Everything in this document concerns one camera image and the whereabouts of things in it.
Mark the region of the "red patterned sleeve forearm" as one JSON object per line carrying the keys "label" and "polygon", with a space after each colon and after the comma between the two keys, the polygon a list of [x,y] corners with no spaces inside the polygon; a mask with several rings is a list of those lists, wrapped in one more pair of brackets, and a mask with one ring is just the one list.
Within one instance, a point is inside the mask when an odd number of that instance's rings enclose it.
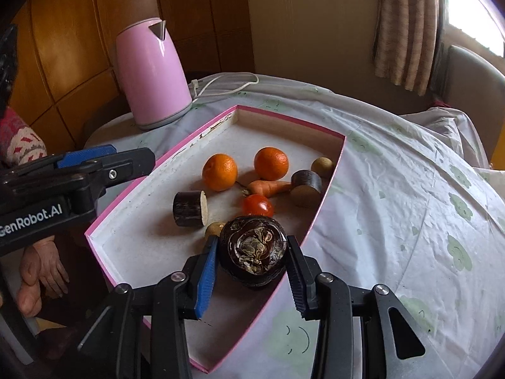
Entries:
{"label": "red patterned sleeve forearm", "polygon": [[1,118],[1,167],[10,168],[47,156],[43,140],[7,107]]}

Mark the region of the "person's left hand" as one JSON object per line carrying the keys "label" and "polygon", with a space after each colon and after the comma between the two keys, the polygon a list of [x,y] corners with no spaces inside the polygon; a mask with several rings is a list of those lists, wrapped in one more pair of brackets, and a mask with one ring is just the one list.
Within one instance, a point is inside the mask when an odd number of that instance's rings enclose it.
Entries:
{"label": "person's left hand", "polygon": [[25,317],[34,317],[41,310],[40,285],[57,297],[68,293],[69,277],[61,262],[54,235],[25,249],[21,258],[20,275],[21,287],[16,302]]}

